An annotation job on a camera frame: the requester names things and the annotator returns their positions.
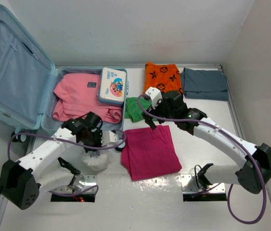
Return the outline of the white first aid case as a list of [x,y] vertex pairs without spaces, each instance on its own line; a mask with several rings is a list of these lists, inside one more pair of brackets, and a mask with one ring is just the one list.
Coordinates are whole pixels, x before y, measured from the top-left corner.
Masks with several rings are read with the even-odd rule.
[[101,72],[98,100],[114,106],[121,106],[125,101],[127,86],[127,73],[124,70],[117,70],[104,67]]

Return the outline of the white drawstring bag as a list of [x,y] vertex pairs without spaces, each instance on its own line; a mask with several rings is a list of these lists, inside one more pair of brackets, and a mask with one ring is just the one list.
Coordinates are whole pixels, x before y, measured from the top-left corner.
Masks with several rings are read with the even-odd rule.
[[99,172],[108,168],[109,151],[95,150],[84,152],[82,155],[82,163],[93,171]]

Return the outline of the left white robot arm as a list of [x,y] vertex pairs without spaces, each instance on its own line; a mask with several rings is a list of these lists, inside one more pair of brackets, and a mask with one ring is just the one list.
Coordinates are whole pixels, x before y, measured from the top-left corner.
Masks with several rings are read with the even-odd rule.
[[61,186],[73,187],[81,172],[61,155],[72,145],[83,145],[89,151],[99,148],[102,124],[102,119],[93,112],[69,119],[31,154],[6,161],[0,174],[0,194],[25,210],[40,193]]

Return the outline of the pink hoodie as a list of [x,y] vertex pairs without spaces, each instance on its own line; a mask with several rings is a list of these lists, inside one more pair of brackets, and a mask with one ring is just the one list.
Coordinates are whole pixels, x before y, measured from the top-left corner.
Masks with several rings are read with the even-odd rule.
[[54,89],[58,102],[52,117],[64,122],[93,112],[104,122],[119,123],[122,119],[122,108],[98,101],[100,81],[101,76],[96,74],[72,73],[64,75]]

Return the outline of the grey blue cloth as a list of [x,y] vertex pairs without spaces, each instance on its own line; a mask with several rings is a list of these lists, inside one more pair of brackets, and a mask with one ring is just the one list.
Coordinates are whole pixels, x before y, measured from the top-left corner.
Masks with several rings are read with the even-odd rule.
[[181,73],[182,91],[188,99],[228,101],[227,77],[218,70],[192,70],[184,68]]

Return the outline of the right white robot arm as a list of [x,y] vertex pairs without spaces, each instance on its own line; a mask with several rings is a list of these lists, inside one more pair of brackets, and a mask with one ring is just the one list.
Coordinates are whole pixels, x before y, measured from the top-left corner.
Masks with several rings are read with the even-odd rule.
[[156,129],[153,118],[159,123],[172,121],[176,126],[210,143],[225,153],[235,164],[217,166],[209,163],[196,174],[199,189],[207,189],[214,183],[241,185],[250,193],[258,194],[271,179],[271,147],[245,141],[217,125],[206,113],[190,108],[180,92],[162,93],[150,87],[143,97],[151,100],[151,106],[143,111],[145,123]]

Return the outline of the orange patterned towel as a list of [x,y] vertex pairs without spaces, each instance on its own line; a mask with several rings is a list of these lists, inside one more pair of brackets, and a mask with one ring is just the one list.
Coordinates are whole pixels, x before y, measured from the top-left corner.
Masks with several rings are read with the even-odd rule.
[[145,64],[145,85],[143,93],[150,87],[158,88],[162,92],[171,90],[182,94],[181,76],[175,64],[156,65],[152,62]]

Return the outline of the green towel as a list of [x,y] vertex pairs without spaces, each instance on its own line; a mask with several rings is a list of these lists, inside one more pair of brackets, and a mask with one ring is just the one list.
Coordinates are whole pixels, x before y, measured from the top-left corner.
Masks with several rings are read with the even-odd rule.
[[138,105],[137,97],[126,98],[124,118],[130,119],[132,123],[137,123],[143,120],[142,110]]

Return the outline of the magenta pants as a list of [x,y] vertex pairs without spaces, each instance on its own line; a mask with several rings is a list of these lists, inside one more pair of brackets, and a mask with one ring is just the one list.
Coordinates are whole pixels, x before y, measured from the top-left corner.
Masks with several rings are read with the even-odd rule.
[[168,125],[159,125],[154,130],[129,129],[125,134],[127,139],[121,163],[132,181],[173,174],[182,169]]

